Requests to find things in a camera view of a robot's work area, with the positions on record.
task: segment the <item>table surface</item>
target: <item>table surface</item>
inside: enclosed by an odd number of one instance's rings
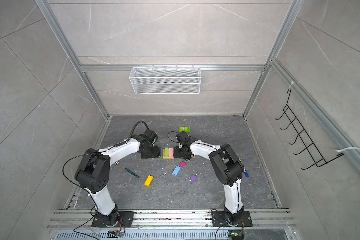
[[[249,178],[241,181],[241,199],[246,209],[276,208],[268,180],[254,150],[250,133],[242,116],[113,116],[101,147],[108,147],[123,141],[133,125],[143,120],[158,134],[156,145],[163,148],[176,146],[167,138],[169,131],[178,131],[179,126],[189,126],[189,135],[203,142],[230,144],[243,162]],[[143,124],[135,134],[145,130]],[[176,141],[176,133],[170,138]],[[217,180],[209,159],[197,156],[187,161],[177,177],[172,175],[182,159],[144,159],[134,153],[120,160],[140,178],[125,169],[110,168],[108,190],[119,209],[222,209],[225,202],[223,185]],[[191,175],[196,181],[190,181]],[[150,188],[144,185],[148,175],[154,176]],[[90,209],[92,199],[81,192],[75,208]]]

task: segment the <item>wire basket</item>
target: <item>wire basket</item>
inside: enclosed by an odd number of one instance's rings
[[[200,93],[198,67],[134,67],[129,75],[136,94]]]

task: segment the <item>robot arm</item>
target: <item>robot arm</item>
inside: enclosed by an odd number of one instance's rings
[[[157,134],[146,129],[143,134],[132,135],[124,144],[104,149],[88,149],[75,173],[75,179],[88,192],[97,206],[97,218],[113,226],[119,218],[118,209],[108,191],[109,168],[112,164],[135,152],[141,158],[160,157],[160,148],[153,146]]]
[[[204,143],[200,140],[191,139],[186,132],[176,135],[180,143],[177,152],[186,156],[199,155],[211,161],[216,177],[224,185],[225,193],[225,212],[232,221],[237,220],[243,213],[243,203],[241,202],[240,183],[243,172],[248,177],[245,167],[237,157],[232,147],[228,144],[215,146]]]

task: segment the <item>cable tie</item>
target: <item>cable tie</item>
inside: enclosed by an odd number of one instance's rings
[[[289,85],[289,88],[291,88],[291,87],[292,87],[292,84],[294,84],[294,83],[298,83],[298,82],[291,81],[291,84]]]
[[[348,150],[348,149],[357,149],[357,150],[360,150],[359,147],[346,147],[346,148],[338,149],[338,150],[335,150],[335,151],[336,151],[336,152],[342,152],[342,151],[345,151],[345,150]]]

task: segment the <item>wall hook rack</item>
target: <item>wall hook rack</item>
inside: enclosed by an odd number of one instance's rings
[[[291,89],[288,89],[287,94],[288,94],[288,99],[287,99],[287,103],[285,104],[285,106],[284,106],[284,108],[283,108],[283,114],[282,114],[279,118],[275,118],[275,120],[280,120],[280,119],[285,115],[285,116],[288,118],[288,120],[289,120],[289,125],[288,125],[286,128],[284,128],[284,129],[283,129],[283,128],[280,128],[280,129],[284,131],[284,130],[286,130],[289,126],[292,125],[293,128],[294,128],[294,130],[295,130],[296,133],[297,133],[297,136],[296,136],[296,138],[295,138],[295,141],[293,141],[292,143],[289,142],[289,144],[291,144],[291,145],[295,144],[296,141],[298,140],[298,138],[300,138],[301,141],[302,141],[302,143],[304,144],[304,149],[303,149],[303,150],[301,150],[299,153],[293,153],[293,154],[294,154],[294,155],[299,155],[299,154],[302,153],[303,151],[307,150],[308,153],[309,153],[309,156],[311,156],[314,164],[312,164],[312,165],[310,165],[310,166],[308,166],[308,167],[306,167],[306,168],[301,168],[301,169],[302,169],[302,170],[307,170],[308,168],[310,168],[310,167],[312,167],[312,166],[314,166],[314,165],[316,165],[317,167],[321,167],[321,166],[323,166],[323,165],[325,165],[325,164],[330,163],[331,161],[335,160],[336,158],[339,158],[339,157],[343,156],[344,154],[343,154],[343,153],[340,153],[340,154],[336,155],[335,158],[333,158],[333,159],[331,159],[331,160],[329,160],[329,161],[327,161],[327,160],[323,157],[323,155],[321,154],[321,152],[320,152],[319,149],[317,148],[316,144],[313,142],[312,138],[310,137],[310,135],[308,134],[308,132],[305,130],[304,126],[301,124],[301,122],[299,121],[299,119],[296,117],[295,113],[292,111],[292,109],[291,109],[291,108],[289,107],[289,105],[288,105],[289,97],[291,96]],[[291,111],[291,113],[292,113],[292,115],[293,115],[293,117],[292,117],[293,119],[292,119],[292,120],[291,120],[291,118],[290,118],[290,117],[287,115],[287,113],[286,113],[288,109]],[[297,128],[296,128],[298,125],[295,126],[295,125],[293,124],[293,122],[297,122],[297,123],[295,123],[295,124],[299,124],[299,125],[301,126],[302,130],[301,130],[301,131],[298,131]],[[302,134],[302,133],[307,134],[307,136],[309,137],[309,140],[311,141],[309,144],[307,144],[306,142],[304,142],[304,140],[302,139],[302,137],[301,137],[301,134]],[[320,157],[321,157],[320,160],[315,161],[314,157],[312,156],[311,151],[309,150],[309,147],[311,147],[311,146],[313,146],[314,148],[316,148],[317,152],[319,153],[319,155],[320,155]]]

